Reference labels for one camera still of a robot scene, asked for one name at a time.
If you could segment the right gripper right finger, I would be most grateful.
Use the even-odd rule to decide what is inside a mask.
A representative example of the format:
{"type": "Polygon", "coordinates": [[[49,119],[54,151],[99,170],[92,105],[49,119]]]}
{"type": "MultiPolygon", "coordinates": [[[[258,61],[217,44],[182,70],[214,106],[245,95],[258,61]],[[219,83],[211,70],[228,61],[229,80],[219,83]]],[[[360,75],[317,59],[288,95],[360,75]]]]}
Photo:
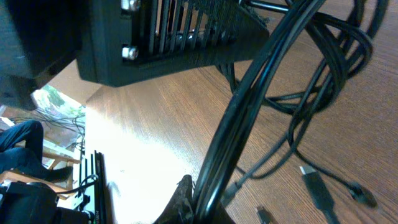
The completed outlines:
{"type": "MultiPolygon", "coordinates": [[[[193,181],[191,175],[183,176],[164,211],[154,223],[193,223],[195,210],[192,207],[192,190],[193,181]]],[[[235,224],[222,205],[217,207],[211,223],[235,224]]]]}

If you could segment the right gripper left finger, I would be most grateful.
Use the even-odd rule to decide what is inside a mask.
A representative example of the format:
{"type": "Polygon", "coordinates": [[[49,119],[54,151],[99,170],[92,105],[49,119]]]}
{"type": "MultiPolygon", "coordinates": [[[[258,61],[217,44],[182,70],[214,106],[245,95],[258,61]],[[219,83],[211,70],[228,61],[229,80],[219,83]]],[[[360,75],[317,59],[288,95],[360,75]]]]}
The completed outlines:
{"type": "Polygon", "coordinates": [[[80,76],[115,87],[249,60],[269,38],[237,1],[87,1],[81,15],[80,76]]]}

